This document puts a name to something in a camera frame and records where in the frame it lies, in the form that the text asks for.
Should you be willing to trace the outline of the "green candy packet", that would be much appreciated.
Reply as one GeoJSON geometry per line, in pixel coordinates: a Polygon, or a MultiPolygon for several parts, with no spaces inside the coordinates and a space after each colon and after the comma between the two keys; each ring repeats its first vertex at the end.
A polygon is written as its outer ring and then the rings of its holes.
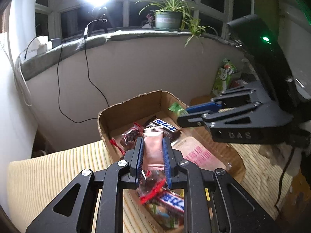
{"type": "Polygon", "coordinates": [[[176,116],[188,115],[188,112],[178,102],[174,102],[170,105],[168,110],[173,112],[176,116]]]}

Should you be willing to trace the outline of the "small dark red-ended candy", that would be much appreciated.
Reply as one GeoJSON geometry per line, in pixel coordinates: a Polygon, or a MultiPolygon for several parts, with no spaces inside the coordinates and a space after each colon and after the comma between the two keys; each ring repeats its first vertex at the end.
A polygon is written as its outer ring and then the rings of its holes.
{"type": "Polygon", "coordinates": [[[137,193],[140,204],[150,203],[167,187],[163,170],[143,170],[137,193]]]}

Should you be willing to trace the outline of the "bagged toast bread loaf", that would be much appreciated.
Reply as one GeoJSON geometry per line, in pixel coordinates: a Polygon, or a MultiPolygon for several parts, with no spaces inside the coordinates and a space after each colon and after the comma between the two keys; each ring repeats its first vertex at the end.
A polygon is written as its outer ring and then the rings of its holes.
{"type": "Polygon", "coordinates": [[[206,149],[192,136],[182,138],[174,143],[172,148],[179,150],[185,160],[196,164],[201,169],[209,171],[214,171],[217,168],[230,169],[228,164],[219,160],[209,149],[206,149]]]}

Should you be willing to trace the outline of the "snickers bar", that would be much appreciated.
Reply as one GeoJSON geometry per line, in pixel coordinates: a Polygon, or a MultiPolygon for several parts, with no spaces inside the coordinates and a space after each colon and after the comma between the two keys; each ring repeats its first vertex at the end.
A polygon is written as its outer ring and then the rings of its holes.
{"type": "Polygon", "coordinates": [[[180,135],[180,129],[177,129],[175,126],[169,124],[168,122],[157,118],[156,116],[152,116],[149,118],[144,124],[144,128],[151,128],[151,127],[162,127],[163,128],[163,135],[164,137],[168,137],[170,142],[174,142],[177,140],[180,135]]]}
{"type": "Polygon", "coordinates": [[[170,211],[175,213],[184,214],[184,199],[178,195],[173,194],[170,191],[163,191],[156,200],[167,207],[170,211]]]}

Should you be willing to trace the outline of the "pink candy packet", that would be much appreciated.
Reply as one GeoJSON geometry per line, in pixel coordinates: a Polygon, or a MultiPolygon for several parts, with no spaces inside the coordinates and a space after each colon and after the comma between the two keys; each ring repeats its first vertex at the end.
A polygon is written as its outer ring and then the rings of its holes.
{"type": "Polygon", "coordinates": [[[164,170],[163,162],[163,128],[146,128],[143,133],[144,157],[143,170],[164,170]]]}

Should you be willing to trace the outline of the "green snack bag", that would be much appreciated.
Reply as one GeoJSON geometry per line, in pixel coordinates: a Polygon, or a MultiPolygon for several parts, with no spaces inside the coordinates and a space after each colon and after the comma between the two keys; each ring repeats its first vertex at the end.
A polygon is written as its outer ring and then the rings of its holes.
{"type": "Polygon", "coordinates": [[[223,91],[229,89],[234,79],[240,78],[240,72],[237,67],[227,58],[222,60],[222,65],[217,71],[212,93],[219,96],[223,91]]]}

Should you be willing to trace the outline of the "open cardboard box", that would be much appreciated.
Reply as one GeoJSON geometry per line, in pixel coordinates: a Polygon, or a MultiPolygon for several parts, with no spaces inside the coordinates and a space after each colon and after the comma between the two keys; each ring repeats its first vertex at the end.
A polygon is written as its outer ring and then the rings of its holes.
{"type": "MultiPolygon", "coordinates": [[[[97,232],[123,232],[123,192],[137,188],[146,150],[143,138],[138,138],[136,148],[125,153],[125,165],[120,166],[118,155],[109,142],[111,131],[156,113],[176,120],[176,116],[168,110],[174,100],[175,96],[170,92],[158,90],[138,95],[99,113],[98,130],[114,163],[107,168],[103,181],[96,221],[97,232]]],[[[246,192],[240,184],[246,171],[242,158],[232,146],[213,142],[202,127],[192,134],[200,142],[211,146],[219,160],[229,162],[231,169],[200,169],[185,160],[180,151],[173,149],[168,138],[162,140],[167,180],[173,189],[183,189],[186,195],[184,231],[211,232],[209,208],[213,207],[213,217],[219,232],[246,232],[246,217],[235,211],[236,207],[241,206],[239,200],[246,198],[246,192]]]]}

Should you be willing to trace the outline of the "striped beige table cloth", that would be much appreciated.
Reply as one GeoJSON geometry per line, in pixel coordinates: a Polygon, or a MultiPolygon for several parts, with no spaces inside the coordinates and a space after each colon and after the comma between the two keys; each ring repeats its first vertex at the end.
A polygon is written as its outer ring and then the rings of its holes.
{"type": "MultiPolygon", "coordinates": [[[[220,161],[230,165],[229,172],[237,182],[272,218],[277,218],[274,205],[283,205],[292,177],[260,155],[258,145],[215,143],[204,128],[186,128],[182,136],[194,137],[220,161]]],[[[20,232],[25,232],[34,218],[83,169],[106,169],[119,157],[109,142],[99,140],[46,156],[11,162],[7,192],[12,223],[20,232]]]]}

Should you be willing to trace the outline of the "potted spider plant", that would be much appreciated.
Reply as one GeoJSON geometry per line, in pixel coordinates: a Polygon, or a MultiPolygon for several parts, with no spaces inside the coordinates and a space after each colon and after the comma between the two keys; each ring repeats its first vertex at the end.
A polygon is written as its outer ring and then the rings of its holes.
{"type": "Polygon", "coordinates": [[[188,30],[188,36],[184,47],[187,47],[193,39],[197,39],[202,44],[201,36],[207,34],[207,30],[212,30],[215,36],[218,36],[218,31],[209,25],[201,25],[201,19],[195,18],[192,15],[192,9],[185,0],[161,0],[151,1],[143,7],[139,14],[149,7],[155,7],[153,10],[153,18],[155,28],[167,31],[183,31],[188,30]]]}

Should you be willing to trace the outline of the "white power adapter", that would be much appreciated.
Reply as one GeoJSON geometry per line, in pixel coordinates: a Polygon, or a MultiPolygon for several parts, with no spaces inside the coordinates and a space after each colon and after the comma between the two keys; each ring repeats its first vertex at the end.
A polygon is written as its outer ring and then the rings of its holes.
{"type": "Polygon", "coordinates": [[[48,40],[48,36],[37,36],[28,47],[28,53],[36,52],[41,55],[53,48],[53,44],[48,40]]]}

